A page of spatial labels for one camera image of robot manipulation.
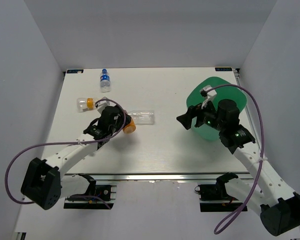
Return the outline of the green plastic bin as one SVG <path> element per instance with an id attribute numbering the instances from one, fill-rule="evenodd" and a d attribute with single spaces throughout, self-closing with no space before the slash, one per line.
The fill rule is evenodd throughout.
<path id="1" fill-rule="evenodd" d="M 186 99 L 186 106 L 187 107 L 194 106 L 203 102 L 203 98 L 200 94 L 200 90 L 205 86 L 216 87 L 225 84 L 230 84 L 230 82 L 217 76 L 212 76 L 207 78 L 190 93 L 190 95 Z M 217 95 L 212 100 L 215 109 L 217 109 L 219 101 L 223 99 L 233 100 L 240 111 L 239 123 L 249 130 L 250 124 L 248 121 L 248 115 L 245 110 L 247 104 L 246 95 L 239 88 L 231 87 L 231 86 L 221 87 L 216 89 L 215 91 Z M 193 119 L 191 130 L 195 132 L 197 135 L 199 135 L 201 138 L 210 142 L 219 140 L 219 132 L 217 130 L 207 126 L 206 124 L 202 125 L 199 128 L 196 128 L 194 127 L 195 123 L 196 123 L 196 119 Z"/>

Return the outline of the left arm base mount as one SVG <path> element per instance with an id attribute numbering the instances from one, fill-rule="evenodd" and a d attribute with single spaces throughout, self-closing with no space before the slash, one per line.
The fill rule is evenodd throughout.
<path id="1" fill-rule="evenodd" d="M 114 206 L 117 185 L 99 181 L 88 174 L 66 175 L 61 179 L 64 209 L 110 210 Z"/>

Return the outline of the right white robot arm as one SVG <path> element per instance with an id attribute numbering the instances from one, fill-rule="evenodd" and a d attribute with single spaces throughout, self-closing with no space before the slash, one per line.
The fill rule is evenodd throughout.
<path id="1" fill-rule="evenodd" d="M 219 133 L 221 143 L 239 160 L 257 181 L 247 207 L 259 217 L 265 229 L 277 237 L 300 226 L 300 194 L 291 188 L 271 164 L 260 157 L 261 151 L 252 134 L 240 124 L 240 110 L 230 99 L 223 99 L 214 107 L 205 101 L 188 107 L 176 119 L 186 130 L 207 125 Z"/>

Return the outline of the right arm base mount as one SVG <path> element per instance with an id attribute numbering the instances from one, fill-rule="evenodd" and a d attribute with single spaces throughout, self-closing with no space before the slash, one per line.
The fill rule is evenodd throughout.
<path id="1" fill-rule="evenodd" d="M 219 176 L 214 184 L 199 184 L 194 188 L 194 192 L 199 196 L 199 206 L 201 213 L 226 213 L 237 210 L 242 201 L 230 196 L 226 192 L 225 183 L 239 177 L 228 172 Z"/>

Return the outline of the orange juice bottle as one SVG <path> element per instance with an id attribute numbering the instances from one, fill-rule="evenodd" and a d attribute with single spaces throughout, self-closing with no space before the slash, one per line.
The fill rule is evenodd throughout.
<path id="1" fill-rule="evenodd" d="M 124 134 L 132 134 L 136 130 L 136 124 L 130 116 L 126 117 L 124 127 L 122 129 Z"/>

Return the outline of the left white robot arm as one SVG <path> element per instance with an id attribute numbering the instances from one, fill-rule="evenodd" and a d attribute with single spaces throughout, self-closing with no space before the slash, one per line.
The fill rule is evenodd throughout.
<path id="1" fill-rule="evenodd" d="M 28 165 L 21 193 L 44 210 L 59 199 L 75 197 L 100 200 L 96 180 L 88 174 L 67 172 L 88 155 L 98 151 L 110 138 L 131 123 L 131 117 L 117 105 L 107 106 L 78 140 L 45 159 L 34 158 Z"/>

